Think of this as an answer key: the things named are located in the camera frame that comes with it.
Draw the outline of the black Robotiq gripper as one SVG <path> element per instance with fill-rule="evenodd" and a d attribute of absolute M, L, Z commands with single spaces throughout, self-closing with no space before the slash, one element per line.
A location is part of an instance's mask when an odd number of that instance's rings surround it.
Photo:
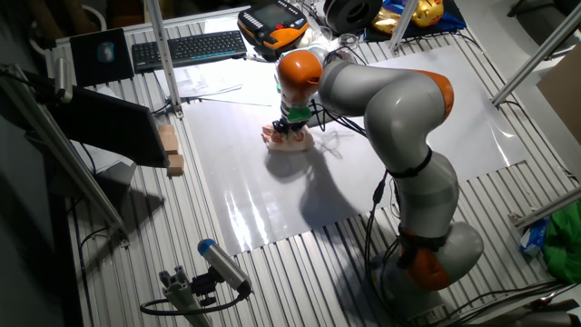
<path fill-rule="evenodd" d="M 301 122 L 290 123 L 285 117 L 272 122 L 272 129 L 274 133 L 281 134 L 282 129 L 290 129 L 293 135 L 298 135 L 301 129 Z"/>

